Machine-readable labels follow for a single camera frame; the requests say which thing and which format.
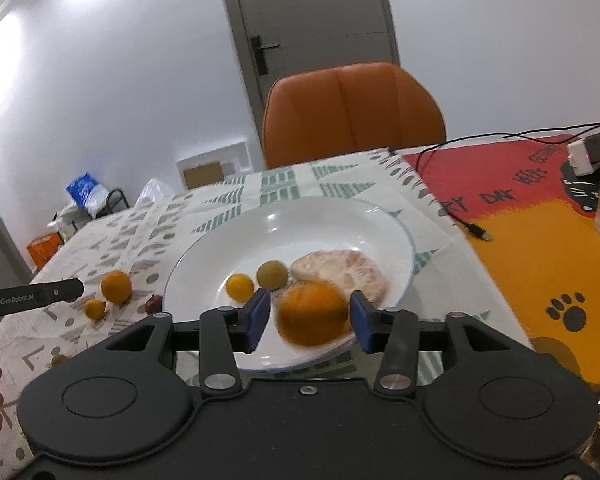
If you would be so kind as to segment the small orange kumquat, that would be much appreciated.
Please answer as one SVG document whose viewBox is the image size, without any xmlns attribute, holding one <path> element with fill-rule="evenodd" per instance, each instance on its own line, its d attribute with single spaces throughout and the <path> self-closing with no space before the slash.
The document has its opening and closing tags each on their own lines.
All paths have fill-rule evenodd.
<svg viewBox="0 0 600 480">
<path fill-rule="evenodd" d="M 253 281 L 247 274 L 232 274 L 225 282 L 225 291 L 231 300 L 245 304 L 254 293 Z"/>
</svg>

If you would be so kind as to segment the red small apple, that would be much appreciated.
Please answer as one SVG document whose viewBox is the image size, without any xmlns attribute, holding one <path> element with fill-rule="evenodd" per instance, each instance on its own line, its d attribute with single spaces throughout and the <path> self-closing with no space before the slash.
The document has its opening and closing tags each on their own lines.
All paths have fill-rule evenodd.
<svg viewBox="0 0 600 480">
<path fill-rule="evenodd" d="M 153 315 L 162 311 L 162 297 L 153 294 L 145 303 L 144 310 L 147 315 Z"/>
</svg>

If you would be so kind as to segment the large orange front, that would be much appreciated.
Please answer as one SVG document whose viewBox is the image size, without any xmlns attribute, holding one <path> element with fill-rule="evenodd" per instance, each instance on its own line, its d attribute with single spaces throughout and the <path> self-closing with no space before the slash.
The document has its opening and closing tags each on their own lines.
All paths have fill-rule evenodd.
<svg viewBox="0 0 600 480">
<path fill-rule="evenodd" d="M 300 347 L 317 347 L 351 333 L 349 305 L 335 286 L 326 282 L 298 282 L 276 300 L 280 336 Z"/>
</svg>

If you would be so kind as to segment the large orange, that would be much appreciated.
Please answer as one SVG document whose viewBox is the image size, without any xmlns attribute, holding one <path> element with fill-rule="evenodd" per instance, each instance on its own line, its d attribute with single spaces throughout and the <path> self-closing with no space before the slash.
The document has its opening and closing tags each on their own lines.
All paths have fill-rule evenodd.
<svg viewBox="0 0 600 480">
<path fill-rule="evenodd" d="M 128 274 L 120 270 L 113 270 L 102 277 L 100 290 L 102 296 L 109 302 L 121 306 L 132 296 L 132 281 Z"/>
<path fill-rule="evenodd" d="M 298 282 L 276 300 L 280 336 L 300 347 L 317 347 L 351 333 L 349 305 L 335 286 L 326 282 Z"/>
</svg>

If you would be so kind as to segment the orange box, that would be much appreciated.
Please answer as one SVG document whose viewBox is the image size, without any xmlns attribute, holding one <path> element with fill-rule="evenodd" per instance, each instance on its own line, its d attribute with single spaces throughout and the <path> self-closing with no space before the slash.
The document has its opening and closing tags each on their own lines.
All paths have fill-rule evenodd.
<svg viewBox="0 0 600 480">
<path fill-rule="evenodd" d="M 27 244 L 27 252 L 35 267 L 42 269 L 58 252 L 62 244 L 64 244 L 64 241 L 57 232 L 48 233 L 31 240 Z"/>
</svg>

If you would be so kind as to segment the green yellow small fruit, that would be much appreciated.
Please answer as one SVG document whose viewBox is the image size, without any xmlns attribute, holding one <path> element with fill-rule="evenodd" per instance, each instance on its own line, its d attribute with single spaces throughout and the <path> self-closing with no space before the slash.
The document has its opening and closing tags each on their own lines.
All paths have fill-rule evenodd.
<svg viewBox="0 0 600 480">
<path fill-rule="evenodd" d="M 278 260 L 268 260 L 259 266 L 256 278 L 262 288 L 277 290 L 287 285 L 289 272 L 282 262 Z"/>
</svg>

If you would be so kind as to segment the peeled pomelo piece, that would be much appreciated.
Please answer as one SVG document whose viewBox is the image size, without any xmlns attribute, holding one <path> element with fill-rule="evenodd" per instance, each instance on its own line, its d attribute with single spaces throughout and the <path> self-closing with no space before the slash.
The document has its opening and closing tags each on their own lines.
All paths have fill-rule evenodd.
<svg viewBox="0 0 600 480">
<path fill-rule="evenodd" d="M 346 298 L 358 290 L 372 304 L 380 304 L 389 290 L 375 261 L 358 250 L 310 252 L 291 263 L 290 273 L 297 281 L 332 284 Z"/>
</svg>

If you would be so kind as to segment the small orange near gripper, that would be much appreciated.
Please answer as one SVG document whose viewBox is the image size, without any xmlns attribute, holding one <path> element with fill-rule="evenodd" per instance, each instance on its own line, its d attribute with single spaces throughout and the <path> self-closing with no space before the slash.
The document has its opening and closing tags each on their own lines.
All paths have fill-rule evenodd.
<svg viewBox="0 0 600 480">
<path fill-rule="evenodd" d="M 92 322 L 102 320 L 107 314 L 107 304 L 99 299 L 90 299 L 84 304 L 83 313 Z"/>
</svg>

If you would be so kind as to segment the large orange back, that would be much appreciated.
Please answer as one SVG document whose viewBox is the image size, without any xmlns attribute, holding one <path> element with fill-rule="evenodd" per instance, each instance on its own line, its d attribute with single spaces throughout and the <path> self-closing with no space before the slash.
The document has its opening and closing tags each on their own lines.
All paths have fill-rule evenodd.
<svg viewBox="0 0 600 480">
<path fill-rule="evenodd" d="M 102 296 L 109 302 L 121 306 L 132 296 L 132 281 L 128 274 L 120 270 L 113 270 L 102 277 L 100 290 Z"/>
</svg>

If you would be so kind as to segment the patterned white tablecloth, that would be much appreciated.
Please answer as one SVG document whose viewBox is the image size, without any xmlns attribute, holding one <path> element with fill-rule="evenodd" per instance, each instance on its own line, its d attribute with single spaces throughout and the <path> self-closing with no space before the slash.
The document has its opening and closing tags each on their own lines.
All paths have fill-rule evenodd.
<svg viewBox="0 0 600 480">
<path fill-rule="evenodd" d="M 381 206 L 411 231 L 415 281 L 407 307 L 441 320 L 465 311 L 519 341 L 526 334 L 466 237 L 444 213 L 413 167 L 384 150 L 323 159 L 230 179 L 140 205 L 88 224 L 38 274 L 42 282 L 78 278 L 85 298 L 96 298 L 111 270 L 130 274 L 133 295 L 99 322 L 80 302 L 9 315 L 0 323 L 0 382 L 5 404 L 0 432 L 0 479 L 30 462 L 16 419 L 20 392 L 46 372 L 56 356 L 74 356 L 140 320 L 150 296 L 166 288 L 182 253 L 205 232 L 241 212 L 278 200 L 328 196 Z"/>
</svg>

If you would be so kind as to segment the black metal rack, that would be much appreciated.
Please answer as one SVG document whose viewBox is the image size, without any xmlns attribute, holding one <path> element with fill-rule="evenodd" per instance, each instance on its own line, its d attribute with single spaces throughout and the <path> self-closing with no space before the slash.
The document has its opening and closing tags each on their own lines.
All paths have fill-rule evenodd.
<svg viewBox="0 0 600 480">
<path fill-rule="evenodd" d="M 129 208 L 129 201 L 126 199 L 122 189 L 114 188 L 108 193 L 104 206 L 102 206 L 98 213 L 94 215 L 94 219 L 104 218 L 110 214 L 114 214 L 115 212 L 120 212 Z"/>
</svg>

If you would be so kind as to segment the clear plastic bag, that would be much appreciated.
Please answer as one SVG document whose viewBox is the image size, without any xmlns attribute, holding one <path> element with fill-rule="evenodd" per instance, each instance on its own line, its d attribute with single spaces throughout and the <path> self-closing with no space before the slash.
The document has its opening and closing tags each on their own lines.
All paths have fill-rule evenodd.
<svg viewBox="0 0 600 480">
<path fill-rule="evenodd" d="M 157 178 L 151 178 L 140 191 L 140 195 L 137 197 L 134 207 L 150 207 L 155 202 L 172 197 L 174 194 L 174 189 L 166 184 L 166 182 L 162 182 Z"/>
</svg>

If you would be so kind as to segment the white foam packaging board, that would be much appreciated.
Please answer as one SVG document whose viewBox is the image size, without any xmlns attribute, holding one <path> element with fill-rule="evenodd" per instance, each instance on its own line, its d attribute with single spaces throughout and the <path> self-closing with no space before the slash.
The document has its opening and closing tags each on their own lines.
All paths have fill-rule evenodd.
<svg viewBox="0 0 600 480">
<path fill-rule="evenodd" d="M 183 185 L 188 190 L 241 177 L 253 170 L 244 141 L 181 158 L 176 166 Z"/>
</svg>

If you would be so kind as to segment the red orange cartoon mat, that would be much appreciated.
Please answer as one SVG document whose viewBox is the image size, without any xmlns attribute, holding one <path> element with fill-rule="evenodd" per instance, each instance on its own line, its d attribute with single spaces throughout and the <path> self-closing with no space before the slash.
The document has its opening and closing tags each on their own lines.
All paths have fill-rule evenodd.
<svg viewBox="0 0 600 480">
<path fill-rule="evenodd" d="M 562 137 L 406 159 L 446 211 L 491 235 L 472 247 L 535 350 L 600 391 L 598 185 L 574 175 Z"/>
</svg>

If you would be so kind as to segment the orange chair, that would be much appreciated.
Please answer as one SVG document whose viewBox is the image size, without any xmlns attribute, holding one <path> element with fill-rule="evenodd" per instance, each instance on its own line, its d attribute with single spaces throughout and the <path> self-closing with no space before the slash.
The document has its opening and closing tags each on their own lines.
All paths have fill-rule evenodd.
<svg viewBox="0 0 600 480">
<path fill-rule="evenodd" d="M 268 92 L 261 144 L 270 169 L 446 140 L 432 95 L 388 62 L 314 70 L 276 81 Z"/>
</svg>

